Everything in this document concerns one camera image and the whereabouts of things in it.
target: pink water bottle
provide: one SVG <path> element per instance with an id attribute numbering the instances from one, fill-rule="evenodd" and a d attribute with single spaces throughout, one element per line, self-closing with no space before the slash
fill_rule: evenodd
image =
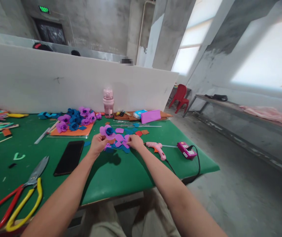
<path id="1" fill-rule="evenodd" d="M 105 109 L 105 118 L 112 118 L 114 113 L 114 96 L 112 89 L 104 89 L 103 103 Z"/>

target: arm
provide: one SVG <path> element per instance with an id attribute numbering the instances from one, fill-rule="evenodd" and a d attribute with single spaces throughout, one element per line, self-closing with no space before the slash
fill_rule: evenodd
<path id="1" fill-rule="evenodd" d="M 108 142 L 97 134 L 89 152 L 76 169 L 49 197 L 27 226 L 22 236 L 60 236 L 76 213 L 94 161 Z"/>
<path id="2" fill-rule="evenodd" d="M 181 236 L 227 236 L 180 179 L 144 146 L 138 135 L 130 135 L 128 145 L 142 156 Z"/>

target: black cable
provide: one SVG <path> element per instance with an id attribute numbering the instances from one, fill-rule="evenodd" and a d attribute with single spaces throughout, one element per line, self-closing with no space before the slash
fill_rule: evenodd
<path id="1" fill-rule="evenodd" d="M 175 171 L 174 171 L 173 167 L 171 166 L 171 164 L 168 162 L 168 160 L 167 160 L 167 159 L 166 159 L 166 162 L 169 164 L 170 168 L 172 169 L 172 171 L 173 171 L 173 172 L 174 172 L 174 174 L 176 175 L 176 173 L 175 173 Z"/>
<path id="2" fill-rule="evenodd" d="M 198 149 L 197 147 L 195 147 L 194 145 L 192 145 L 194 148 L 196 148 L 196 153 L 197 153 L 197 158 L 198 158 L 198 164 L 199 164 L 199 170 L 198 170 L 198 173 L 196 174 L 196 176 L 194 177 L 194 179 L 191 181 L 191 182 L 194 182 L 195 179 L 199 176 L 200 174 L 200 159 L 199 159 L 199 155 L 198 155 Z"/>

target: white partition wall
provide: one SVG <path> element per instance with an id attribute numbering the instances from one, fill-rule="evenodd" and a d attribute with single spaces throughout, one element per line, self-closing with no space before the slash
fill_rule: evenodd
<path id="1" fill-rule="evenodd" d="M 0 108 L 12 113 L 103 111 L 103 89 L 115 111 L 164 110 L 178 73 L 0 44 Z"/>

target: person's left hand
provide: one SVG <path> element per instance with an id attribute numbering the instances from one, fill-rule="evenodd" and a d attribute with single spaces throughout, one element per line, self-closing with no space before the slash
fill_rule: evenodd
<path id="1" fill-rule="evenodd" d="M 99 154 L 104 150 L 108 139 L 105 136 L 102 136 L 100 133 L 94 135 L 91 143 L 91 148 L 88 151 L 88 155 L 99 156 Z"/>

